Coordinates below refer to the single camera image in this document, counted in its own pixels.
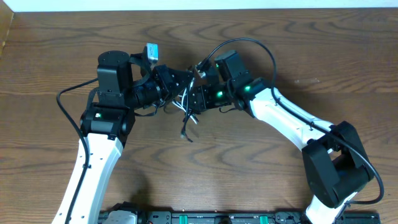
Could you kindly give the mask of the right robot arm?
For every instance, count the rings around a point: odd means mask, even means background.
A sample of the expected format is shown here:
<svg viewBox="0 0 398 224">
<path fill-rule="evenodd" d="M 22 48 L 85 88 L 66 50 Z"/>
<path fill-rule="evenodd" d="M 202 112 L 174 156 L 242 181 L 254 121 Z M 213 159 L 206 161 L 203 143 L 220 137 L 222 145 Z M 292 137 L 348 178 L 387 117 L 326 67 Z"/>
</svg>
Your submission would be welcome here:
<svg viewBox="0 0 398 224">
<path fill-rule="evenodd" d="M 253 78 L 237 51 L 218 56 L 215 64 L 196 69 L 208 83 L 184 98 L 190 111 L 234 105 L 276 129 L 302 153 L 313 198 L 305 211 L 311 223 L 333 223 L 354 203 L 354 196 L 376 177 L 353 125 L 334 125 L 301 109 L 268 81 Z"/>
</svg>

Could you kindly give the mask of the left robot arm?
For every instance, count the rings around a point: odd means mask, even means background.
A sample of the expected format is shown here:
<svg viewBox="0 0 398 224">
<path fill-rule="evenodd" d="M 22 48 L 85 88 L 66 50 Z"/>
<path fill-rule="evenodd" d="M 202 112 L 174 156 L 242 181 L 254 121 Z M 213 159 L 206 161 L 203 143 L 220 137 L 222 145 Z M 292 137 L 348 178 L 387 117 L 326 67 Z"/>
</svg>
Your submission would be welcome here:
<svg viewBox="0 0 398 224">
<path fill-rule="evenodd" d="M 98 57 L 98 86 L 80 122 L 78 155 L 54 223 L 96 223 L 109 178 L 136 121 L 137 109 L 158 109 L 191 84 L 194 74 L 156 65 L 157 52 L 112 50 Z"/>
</svg>

